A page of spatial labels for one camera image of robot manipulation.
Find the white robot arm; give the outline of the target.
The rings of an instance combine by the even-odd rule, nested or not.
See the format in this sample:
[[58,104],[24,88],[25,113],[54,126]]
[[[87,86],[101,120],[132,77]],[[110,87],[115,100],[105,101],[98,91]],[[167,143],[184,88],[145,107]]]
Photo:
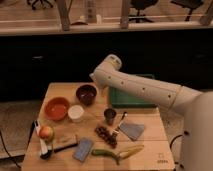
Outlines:
[[114,87],[184,117],[177,171],[213,171],[213,91],[202,92],[120,72],[122,61],[108,55],[90,74],[99,89]]

